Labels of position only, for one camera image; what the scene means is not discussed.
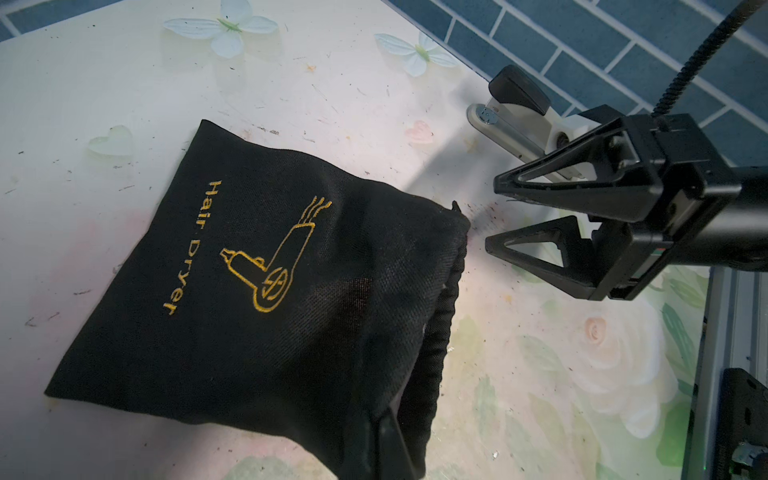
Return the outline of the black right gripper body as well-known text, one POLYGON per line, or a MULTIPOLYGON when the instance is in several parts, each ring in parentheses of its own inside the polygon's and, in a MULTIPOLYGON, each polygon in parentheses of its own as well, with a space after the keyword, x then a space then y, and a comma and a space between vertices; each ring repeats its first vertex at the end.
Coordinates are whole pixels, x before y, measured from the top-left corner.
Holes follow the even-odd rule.
POLYGON ((744 264, 744 170, 732 167, 687 115, 642 126, 654 166, 654 207, 641 221, 598 218, 600 288, 630 300, 667 266, 744 264))

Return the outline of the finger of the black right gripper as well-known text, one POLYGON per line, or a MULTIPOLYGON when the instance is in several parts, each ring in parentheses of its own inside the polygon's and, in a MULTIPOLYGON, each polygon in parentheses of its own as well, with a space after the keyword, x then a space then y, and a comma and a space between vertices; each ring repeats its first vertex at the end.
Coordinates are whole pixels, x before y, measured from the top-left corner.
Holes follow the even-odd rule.
POLYGON ((578 218, 569 215, 491 235, 485 251, 581 300, 603 300, 604 269, 593 242, 582 236, 578 218))
POLYGON ((495 177, 512 200, 634 223, 654 207, 646 116, 622 116, 562 148, 495 177))

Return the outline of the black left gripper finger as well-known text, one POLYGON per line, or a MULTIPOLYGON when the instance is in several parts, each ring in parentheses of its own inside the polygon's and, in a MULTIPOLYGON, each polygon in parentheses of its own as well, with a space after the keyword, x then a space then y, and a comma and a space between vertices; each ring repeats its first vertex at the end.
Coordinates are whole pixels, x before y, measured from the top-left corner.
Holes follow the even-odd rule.
POLYGON ((375 478, 415 480, 409 451, 394 411, 389 408, 379 419, 376 433, 375 478))

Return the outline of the black hair dryer bag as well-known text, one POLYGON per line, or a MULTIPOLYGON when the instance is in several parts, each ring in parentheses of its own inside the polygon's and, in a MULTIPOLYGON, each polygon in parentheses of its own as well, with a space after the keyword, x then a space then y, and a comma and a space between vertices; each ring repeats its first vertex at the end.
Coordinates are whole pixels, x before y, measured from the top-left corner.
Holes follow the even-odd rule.
POLYGON ((391 408, 416 479, 469 220, 202 121, 46 394, 288 438, 376 479, 391 408))

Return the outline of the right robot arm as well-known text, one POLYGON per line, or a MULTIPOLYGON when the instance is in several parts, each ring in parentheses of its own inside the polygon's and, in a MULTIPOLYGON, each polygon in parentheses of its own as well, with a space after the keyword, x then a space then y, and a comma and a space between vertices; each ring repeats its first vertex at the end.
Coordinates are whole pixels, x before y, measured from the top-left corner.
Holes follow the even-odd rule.
POLYGON ((760 8, 739 3, 702 42, 648 115, 602 105, 563 117, 519 67, 489 84, 470 123, 517 156, 494 191, 563 209, 563 218, 499 233, 486 251, 577 299, 631 300, 670 265, 767 268, 767 170, 732 167, 673 107, 760 8))

